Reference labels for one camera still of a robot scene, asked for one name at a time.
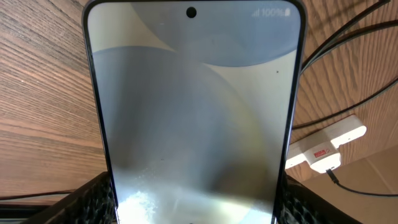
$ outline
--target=phone bezel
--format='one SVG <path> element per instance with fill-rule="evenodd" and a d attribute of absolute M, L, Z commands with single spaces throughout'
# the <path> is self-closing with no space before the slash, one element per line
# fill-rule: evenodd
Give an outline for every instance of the phone bezel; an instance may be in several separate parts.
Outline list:
<path fill-rule="evenodd" d="M 99 95 L 99 92 L 97 89 L 97 82 L 96 82 L 94 63 L 93 63 L 93 54 L 91 51 L 90 37 L 88 35 L 88 24 L 87 24 L 88 15 L 90 14 L 90 11 L 92 8 L 94 8 L 94 6 L 101 4 L 101 3 L 105 3 L 105 2 L 167 2 L 167 1 L 169 1 L 169 0 L 156 0 L 156 1 L 151 1 L 151 0 L 134 0 L 134 1 L 130 1 L 130 0 L 90 0 L 86 3 L 86 5 L 83 9 L 83 12 L 81 14 L 81 23 L 82 23 L 82 29 L 83 29 L 83 37 L 84 37 L 85 46 L 86 46 L 88 66 L 90 69 L 91 82 L 93 85 L 93 93 L 94 93 L 94 99 L 95 99 L 96 110 L 97 110 L 97 115 L 98 115 L 99 128 L 101 130 L 101 138 L 102 138 L 103 147 L 104 147 L 106 166 L 108 168 L 108 172 L 109 172 L 110 178 L 111 178 L 111 188 L 112 188 L 113 195 L 114 195 L 115 212 L 116 212 L 117 217 L 118 217 L 118 210 L 117 210 L 118 198 L 117 198 L 116 189 L 114 186 L 111 159 L 110 159 L 109 152 L 108 152 L 108 143 L 106 140 L 106 133 L 105 133 L 105 129 L 104 129 L 104 122 L 103 122 L 103 116 L 102 116 L 102 110 L 101 110 L 100 95 Z M 242 1 L 242 0 L 206 0 L 206 1 Z M 295 103 L 296 103 L 296 98 L 297 98 L 296 97 L 297 89 L 299 87 L 299 77 L 300 77 L 300 72 L 301 72 L 301 63 L 302 63 L 303 49 L 304 49 L 304 43 L 305 43 L 304 40 L 305 40 L 306 31 L 307 31 L 307 11 L 306 11 L 302 1 L 299 1 L 299 0 L 251 0 L 251 1 L 287 1 L 287 2 L 290 2 L 298 9 L 298 11 L 300 13 L 300 21 L 301 21 L 300 35 L 298 37 L 297 54 L 296 54 L 296 59 L 295 59 L 295 67 L 294 67 L 294 74 L 293 74 L 293 80 L 292 80 L 292 88 L 290 90 L 289 110 L 287 113 L 284 143 L 282 146 L 282 155 L 280 158 L 277 188 L 276 188 L 275 199 L 274 199 L 274 208 L 273 208 L 273 212 L 272 212 L 271 223 L 275 223 L 275 218 L 280 213 L 279 209 L 277 209 L 280 207 L 278 198 L 280 198 L 282 196 L 282 191 L 281 191 L 282 176 L 283 176 L 284 170 L 285 170 L 285 163 L 286 163 L 286 158 L 287 158 L 287 148 L 289 146 L 290 134 L 292 132 L 294 108 L 295 108 Z"/>

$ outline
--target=cable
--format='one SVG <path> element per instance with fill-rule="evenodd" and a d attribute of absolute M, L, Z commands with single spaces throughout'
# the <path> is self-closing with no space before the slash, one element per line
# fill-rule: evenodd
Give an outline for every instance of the cable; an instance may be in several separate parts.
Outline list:
<path fill-rule="evenodd" d="M 319 60 L 321 57 L 325 56 L 326 54 L 330 53 L 332 50 L 334 50 L 335 48 L 347 43 L 348 41 L 351 41 L 357 37 L 361 37 L 362 35 L 366 35 L 366 34 L 370 34 L 372 32 L 378 31 L 378 30 L 382 30 L 382 29 L 387 29 L 390 27 L 395 27 L 398 26 L 398 20 L 394 20 L 394 21 L 388 21 L 388 22 L 382 22 L 380 24 L 375 24 L 375 25 L 371 25 L 359 30 L 356 30 L 354 32 L 351 32 L 347 35 L 344 35 L 340 40 L 338 40 L 337 42 L 335 42 L 334 44 L 330 45 L 329 47 L 327 47 L 325 50 L 323 50 L 319 56 L 315 59 L 313 59 L 310 64 L 308 64 L 308 67 L 313 64 L 314 62 L 316 62 L 317 60 Z M 398 77 L 393 80 L 392 82 L 390 82 L 389 84 L 387 84 L 386 86 L 382 87 L 379 91 L 375 92 L 374 94 L 372 94 L 371 96 L 367 97 L 366 99 L 360 101 L 359 103 L 356 103 L 346 109 L 343 109 L 339 112 L 333 113 L 331 115 L 328 115 L 324 118 L 320 118 L 317 119 L 315 121 L 310 121 L 307 123 L 303 123 L 303 124 L 298 124 L 296 126 L 293 126 L 293 130 L 297 130 L 297 129 L 302 129 L 302 128 L 306 128 L 309 126 L 312 126 L 314 124 L 318 124 L 321 122 L 324 122 L 330 118 L 334 118 L 335 116 L 341 115 L 347 111 L 350 111 L 352 109 L 355 109 L 367 102 L 369 102 L 370 100 L 373 100 L 374 98 L 378 97 L 379 95 L 383 94 L 385 91 L 387 91 L 388 89 L 390 89 L 391 87 L 393 87 L 395 84 L 397 84 L 398 82 Z"/>
<path fill-rule="evenodd" d="M 326 49 L 330 44 L 332 44 L 342 33 L 347 31 L 353 25 L 355 25 L 358 21 L 375 11 L 376 9 L 380 8 L 381 6 L 389 3 L 390 0 L 380 0 L 374 3 L 369 8 L 365 9 L 363 12 L 359 13 L 357 16 L 352 18 L 352 20 L 348 21 L 345 25 L 343 25 L 340 29 L 338 29 L 334 34 L 332 34 L 327 40 L 325 40 L 321 46 L 319 46 L 307 59 L 304 61 L 302 65 L 301 73 L 303 73 L 313 62 L 316 60 L 321 52 Z"/>
<path fill-rule="evenodd" d="M 349 192 L 361 194 L 361 195 L 377 196 L 377 197 L 398 197 L 398 194 L 376 194 L 376 193 L 360 192 L 357 190 L 349 189 L 348 187 L 345 187 L 344 185 L 341 185 L 339 183 L 337 177 L 335 176 L 333 171 L 331 171 L 331 169 L 326 170 L 326 173 L 329 175 L 329 177 L 330 177 L 331 181 L 333 181 L 333 183 L 335 183 L 337 186 L 339 186 L 342 189 L 347 190 Z"/>
<path fill-rule="evenodd" d="M 375 31 L 379 31 L 382 29 L 387 29 L 387 28 L 391 28 L 391 27 L 395 27 L 395 26 L 398 26 L 398 20 L 382 22 L 379 24 L 374 24 L 374 25 L 367 26 L 362 29 L 358 29 L 356 31 L 350 32 L 349 34 L 344 35 L 340 40 L 336 41 L 334 44 L 330 45 L 325 50 L 323 50 L 317 58 L 313 59 L 311 61 L 311 63 L 308 64 L 308 66 L 311 66 L 313 63 L 315 63 L 317 60 L 321 59 L 326 54 L 330 53 L 332 50 L 338 48 L 339 46 L 341 46 L 357 37 L 361 37 L 362 35 L 370 34 Z"/>
<path fill-rule="evenodd" d="M 310 121 L 310 122 L 307 122 L 307 123 L 298 124 L 298 125 L 296 125 L 296 126 L 293 126 L 292 129 L 293 129 L 293 130 L 297 130 L 297 129 L 306 128 L 306 127 L 312 126 L 312 125 L 314 125 L 314 124 L 318 124 L 318 123 L 324 122 L 324 121 L 326 121 L 326 120 L 329 120 L 330 118 L 334 118 L 335 116 L 341 115 L 341 114 L 343 114 L 343 113 L 345 113 L 345 112 L 347 112 L 347 111 L 350 111 L 350 110 L 352 110 L 352 109 L 355 109 L 355 108 L 361 106 L 362 104 L 365 104 L 365 103 L 367 103 L 368 101 L 373 100 L 374 98 L 376 98 L 376 97 L 378 97 L 379 95 L 383 94 L 383 93 L 386 92 L 388 89 L 390 89 L 390 88 L 393 87 L 395 84 L 397 84 L 397 82 L 398 82 L 398 77 L 397 77 L 394 81 L 390 82 L 390 84 L 387 84 L 386 86 L 384 86 L 383 88 L 381 88 L 379 91 L 373 93 L 371 96 L 369 96 L 369 97 L 367 97 L 366 99 L 360 101 L 359 103 L 356 103 L 356 104 L 354 104 L 354 105 L 352 105 L 352 106 L 350 106 L 350 107 L 347 107 L 347 108 L 345 108 L 345 109 L 343 109 L 343 110 L 341 110 L 341 111 L 339 111 L 339 112 L 333 113 L 333 114 L 331 114 L 331 115 L 328 115 L 328 116 L 326 116 L 326 117 L 317 119 L 317 120 L 315 120 L 315 121 Z"/>
<path fill-rule="evenodd" d="M 48 196 L 62 196 L 62 195 L 67 195 L 75 190 L 61 190 L 61 191 L 56 191 L 56 192 L 44 192 L 44 193 L 38 193 L 38 194 L 29 194 L 29 195 L 14 195 L 14 196 L 3 196 L 0 197 L 0 202 L 7 202 L 7 201 L 13 201 L 13 200 L 19 200 L 23 198 L 37 198 L 37 197 L 48 197 Z"/>

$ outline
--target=battery icon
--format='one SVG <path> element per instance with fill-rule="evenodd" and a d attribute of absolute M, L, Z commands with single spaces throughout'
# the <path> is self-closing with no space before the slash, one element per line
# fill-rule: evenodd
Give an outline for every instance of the battery icon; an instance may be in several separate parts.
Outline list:
<path fill-rule="evenodd" d="M 285 16 L 290 16 L 290 9 L 289 8 L 285 9 Z"/>

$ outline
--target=wood grain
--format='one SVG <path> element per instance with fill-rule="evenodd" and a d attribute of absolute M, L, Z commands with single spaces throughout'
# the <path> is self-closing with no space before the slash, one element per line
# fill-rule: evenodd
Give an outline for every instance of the wood grain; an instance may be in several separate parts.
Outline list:
<path fill-rule="evenodd" d="M 374 2 L 304 1 L 305 56 Z M 106 170 L 80 26 L 85 3 L 0 0 L 0 195 L 74 189 Z M 352 30 L 398 19 L 397 11 L 391 2 Z M 300 80 L 294 123 L 339 111 L 389 83 L 398 75 L 397 36 L 398 28 L 369 34 L 310 67 Z M 342 146 L 344 164 L 395 146 L 397 95 L 394 87 L 345 115 L 294 131 L 292 141 L 355 113 L 368 132 Z M 316 175 L 306 164 L 288 173 L 301 181 Z"/>
<path fill-rule="evenodd" d="M 304 1 L 309 17 L 305 56 L 308 57 L 334 31 L 375 2 Z M 398 2 L 392 1 L 351 30 L 398 19 L 397 11 Z M 390 83 L 398 76 L 397 52 L 398 28 L 391 28 L 362 36 L 323 57 L 300 79 L 294 124 L 316 120 L 347 108 Z M 398 145 L 397 95 L 398 86 L 395 86 L 353 111 L 322 124 L 296 130 L 292 133 L 292 142 L 349 114 L 356 114 L 368 131 L 360 139 L 340 147 L 343 165 Z M 318 175 L 306 163 L 287 172 L 299 181 Z"/>

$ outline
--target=white device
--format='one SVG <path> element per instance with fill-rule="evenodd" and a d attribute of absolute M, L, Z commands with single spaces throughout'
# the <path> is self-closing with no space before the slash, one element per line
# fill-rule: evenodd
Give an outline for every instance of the white device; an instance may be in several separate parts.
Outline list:
<path fill-rule="evenodd" d="M 285 169 L 307 161 L 311 169 L 325 173 L 341 165 L 341 154 L 337 150 L 363 136 L 366 127 L 357 116 L 351 115 L 289 146 Z"/>

